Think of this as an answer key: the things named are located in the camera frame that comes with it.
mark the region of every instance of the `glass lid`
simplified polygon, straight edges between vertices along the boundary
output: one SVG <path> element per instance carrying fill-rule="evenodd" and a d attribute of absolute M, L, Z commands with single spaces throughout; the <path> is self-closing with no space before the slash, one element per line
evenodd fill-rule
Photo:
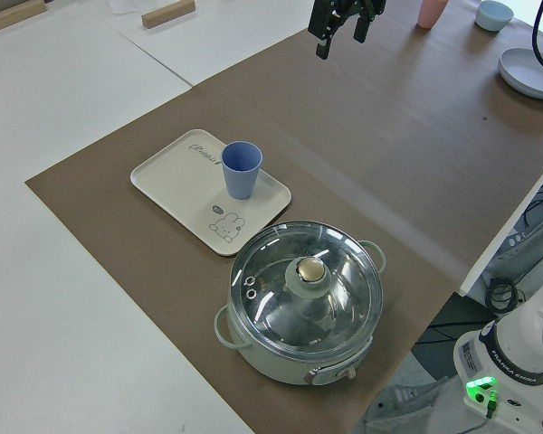
<path fill-rule="evenodd" d="M 231 280 L 242 327 L 275 353 L 302 361 L 352 355 L 382 310 L 372 259 L 346 233 L 321 223 L 261 231 L 238 253 Z"/>

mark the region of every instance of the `gold knob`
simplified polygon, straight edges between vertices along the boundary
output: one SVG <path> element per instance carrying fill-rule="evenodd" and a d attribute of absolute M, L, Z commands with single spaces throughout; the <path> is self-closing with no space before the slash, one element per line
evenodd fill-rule
<path fill-rule="evenodd" d="M 313 257 L 302 259 L 296 270 L 303 281 L 312 283 L 321 280 L 325 273 L 322 261 Z"/>

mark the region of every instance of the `pot handle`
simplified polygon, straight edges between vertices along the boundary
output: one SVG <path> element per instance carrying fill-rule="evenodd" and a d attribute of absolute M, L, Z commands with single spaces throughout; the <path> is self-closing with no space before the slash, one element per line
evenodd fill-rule
<path fill-rule="evenodd" d="M 247 348 L 248 346 L 250 346 L 251 344 L 233 344 L 224 338 L 224 336 L 219 331 L 219 318 L 224 312 L 227 313 L 227 305 L 223 306 L 221 309 L 219 309 L 219 312 L 215 314 L 214 330 L 215 336 L 217 336 L 219 342 L 221 342 L 227 348 L 231 348 L 232 350 L 241 350 L 242 348 Z"/>
<path fill-rule="evenodd" d="M 368 247 L 378 253 L 381 262 L 380 268 L 378 269 L 378 274 L 381 274 L 382 271 L 384 271 L 384 269 L 386 268 L 386 255 L 384 254 L 382 249 L 380 249 L 380 246 L 378 246 L 375 242 L 365 240 L 359 241 L 358 244 L 360 244 L 362 247 Z"/>

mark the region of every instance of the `cable connector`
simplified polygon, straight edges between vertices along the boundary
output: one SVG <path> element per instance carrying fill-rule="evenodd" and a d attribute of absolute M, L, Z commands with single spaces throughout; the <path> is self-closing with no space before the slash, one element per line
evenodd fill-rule
<path fill-rule="evenodd" d="M 497 409 L 497 391 L 491 391 L 491 397 L 487 403 L 487 419 L 492 418 L 492 413 Z"/>

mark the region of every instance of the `blue cup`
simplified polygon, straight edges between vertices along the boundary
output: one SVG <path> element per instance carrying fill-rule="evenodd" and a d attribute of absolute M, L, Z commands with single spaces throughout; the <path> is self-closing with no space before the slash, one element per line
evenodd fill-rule
<path fill-rule="evenodd" d="M 262 151 L 250 142 L 232 142 L 221 152 L 227 192 L 234 199 L 247 199 L 253 193 L 262 165 Z"/>

